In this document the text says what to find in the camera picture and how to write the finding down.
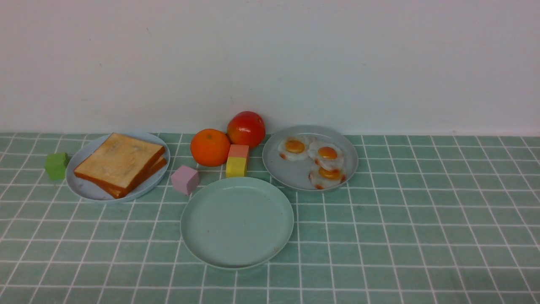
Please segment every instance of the egg yolk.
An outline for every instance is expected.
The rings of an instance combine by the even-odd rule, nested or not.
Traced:
[[[339,172],[339,170],[328,171],[319,168],[319,174],[329,180],[338,180],[341,177],[341,172]]]
[[[285,143],[285,150],[291,153],[302,153],[306,147],[299,141],[288,141]]]
[[[338,153],[336,150],[330,148],[330,147],[322,147],[319,149],[319,155],[322,156],[322,158],[326,158],[328,160],[334,160],[338,157]]]

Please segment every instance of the orange block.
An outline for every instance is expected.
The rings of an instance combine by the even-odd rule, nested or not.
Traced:
[[[231,144],[229,149],[229,157],[249,157],[249,146],[243,144]]]

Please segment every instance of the green block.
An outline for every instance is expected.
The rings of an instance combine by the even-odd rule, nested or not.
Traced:
[[[63,180],[66,177],[68,163],[68,154],[65,152],[49,154],[45,160],[45,171],[51,180]]]

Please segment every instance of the red tomato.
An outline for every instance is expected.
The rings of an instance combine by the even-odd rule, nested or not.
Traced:
[[[265,122],[262,117],[250,111],[238,113],[227,126],[227,136],[231,143],[244,144],[250,149],[258,146],[265,135]]]

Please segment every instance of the plate rim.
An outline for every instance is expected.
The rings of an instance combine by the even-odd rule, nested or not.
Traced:
[[[268,188],[271,188],[271,189],[275,189],[277,190],[279,193],[280,193],[280,196],[283,197],[283,199],[288,202],[288,206],[289,208],[287,208],[288,210],[288,215],[290,215],[291,217],[291,229],[290,231],[287,232],[287,240],[285,242],[283,242],[283,244],[280,244],[279,245],[279,250],[273,250],[272,251],[272,255],[262,261],[259,261],[253,265],[249,265],[249,266],[246,266],[246,267],[223,267],[223,266],[218,266],[218,265],[214,265],[208,261],[205,261],[203,260],[202,258],[200,258],[197,254],[195,254],[191,248],[189,247],[188,243],[186,242],[186,240],[184,239],[184,233],[183,233],[183,223],[184,223],[184,219],[185,219],[185,216],[189,216],[189,215],[186,215],[186,210],[188,208],[188,206],[191,204],[191,205],[194,205],[196,202],[194,200],[195,197],[197,197],[200,193],[204,193],[204,191],[211,191],[212,189],[210,190],[207,190],[208,186],[210,185],[213,185],[213,184],[218,184],[218,183],[223,183],[227,180],[230,180],[230,179],[235,179],[235,180],[239,180],[240,184],[238,186],[241,186],[241,183],[242,181],[241,180],[252,180],[252,181],[255,181],[257,183],[260,183],[261,185],[265,185],[264,187],[268,187]],[[293,231],[294,231],[294,210],[293,210],[293,206],[291,204],[291,201],[289,200],[289,198],[287,198],[287,196],[285,195],[285,193],[283,193],[278,187],[272,185],[271,183],[267,182],[267,181],[264,181],[264,180],[261,180],[261,179],[256,179],[255,177],[248,177],[248,176],[240,176],[240,177],[227,177],[227,178],[224,178],[224,179],[220,179],[220,180],[217,180],[215,182],[212,182],[206,186],[204,186],[201,190],[199,190],[197,193],[195,193],[191,198],[190,200],[188,201],[188,203],[186,204],[186,207],[184,207],[184,210],[182,211],[182,216],[180,217],[180,239],[181,241],[184,243],[184,245],[186,246],[187,250],[196,258],[198,259],[199,261],[201,261],[202,263],[206,264],[206,265],[209,265],[211,267],[214,267],[214,268],[217,268],[217,269],[221,269],[221,270],[227,270],[227,271],[237,271],[237,270],[244,270],[244,269],[250,269],[250,268],[254,268],[254,267],[257,267],[257,266],[260,266],[260,265],[263,265],[265,263],[267,263],[268,261],[270,261],[271,259],[273,259],[276,255],[278,255],[284,248],[285,246],[287,246],[287,243],[289,242],[289,240],[291,239],[291,235],[293,234]]]
[[[289,131],[290,129],[295,129],[295,128],[322,128],[322,129],[325,129],[326,131],[330,131],[331,133],[336,133],[336,135],[339,135],[339,136],[342,136],[342,139],[346,140],[352,147],[353,147],[353,150],[354,150],[354,153],[356,155],[356,166],[354,168],[354,171],[351,172],[351,174],[349,174],[349,176],[347,176],[347,178],[345,179],[344,182],[338,184],[338,185],[335,185],[333,187],[330,187],[330,188],[326,188],[326,189],[304,189],[304,188],[298,188],[298,187],[295,187],[295,186],[291,186],[287,183],[284,183],[282,181],[280,181],[278,178],[276,178],[274,176],[274,174],[272,174],[272,172],[268,169],[268,160],[264,157],[265,155],[265,151],[267,149],[267,143],[268,141],[270,141],[270,139],[276,135],[280,135],[280,134],[283,134],[283,133],[286,133],[287,131]],[[324,127],[322,125],[316,125],[316,124],[299,124],[299,125],[294,125],[292,127],[288,127],[288,128],[285,128],[285,129],[281,129],[277,132],[275,132],[274,134],[272,134],[270,136],[270,138],[265,142],[265,145],[263,146],[262,148],[262,164],[265,166],[265,169],[266,171],[268,171],[268,173],[270,173],[270,176],[275,179],[276,181],[278,181],[279,183],[281,183],[282,185],[286,186],[287,188],[290,188],[290,189],[294,189],[296,191],[302,191],[302,192],[311,192],[311,193],[323,193],[323,192],[328,192],[328,191],[332,191],[332,190],[336,190],[338,188],[341,188],[343,187],[343,185],[345,183],[347,183],[351,177],[353,177],[354,173],[358,170],[358,166],[359,166],[359,161],[358,161],[358,152],[356,151],[356,149],[354,149],[354,145],[353,143],[350,142],[350,140],[348,138],[345,137],[345,135],[337,132],[336,130],[332,129],[332,128],[329,128],[329,127]]]
[[[163,174],[157,178],[157,180],[152,183],[151,185],[148,185],[148,187],[142,189],[141,191],[138,191],[134,194],[131,194],[132,192],[128,193],[126,196],[122,197],[122,198],[119,198],[119,199],[112,199],[112,200],[95,200],[95,199],[91,199],[91,198],[88,198],[88,197],[85,197],[85,196],[82,196],[81,194],[77,193],[70,185],[70,183],[68,182],[68,175],[72,175],[73,177],[75,177],[76,179],[78,177],[76,177],[74,174],[70,173],[70,171],[68,170],[69,168],[69,165],[71,164],[71,160],[73,158],[75,158],[77,156],[77,154],[79,153],[82,153],[82,151],[84,150],[84,148],[86,146],[88,146],[89,144],[91,144],[92,142],[96,142],[96,141],[100,141],[102,139],[107,139],[109,138],[109,136],[111,136],[113,133],[117,133],[117,134],[122,134],[122,135],[126,135],[126,136],[131,136],[131,137],[134,137],[134,138],[137,138],[137,136],[140,136],[140,135],[144,135],[145,137],[153,137],[156,139],[156,142],[159,142],[159,144],[163,145],[163,147],[165,148],[165,152],[163,153],[166,157],[165,157],[165,160],[167,161],[167,165],[165,165],[163,168],[161,168],[158,172],[160,172],[161,170],[165,169],[165,171],[163,172]],[[95,138],[94,140],[90,141],[88,144],[84,145],[83,147],[81,147],[75,154],[73,154],[71,157],[70,157],[70,162],[67,164],[66,166],[66,173],[65,173],[65,180],[66,180],[66,184],[67,184],[67,187],[71,190],[72,193],[74,193],[75,195],[77,195],[78,197],[80,197],[81,199],[83,200],[86,200],[86,201],[89,201],[89,202],[94,202],[94,203],[104,203],[104,204],[111,204],[111,203],[123,203],[123,202],[129,202],[129,201],[132,201],[138,197],[141,197],[143,195],[145,195],[146,193],[150,192],[152,189],[154,189],[161,181],[162,179],[165,177],[165,173],[167,172],[169,166],[170,166],[170,163],[171,163],[171,152],[167,146],[167,144],[165,143],[165,141],[163,141],[161,138],[159,138],[157,135],[154,135],[154,134],[151,134],[151,133],[146,133],[146,132],[111,132],[111,133],[108,133],[108,134],[105,134],[103,136],[100,136],[98,138]]]

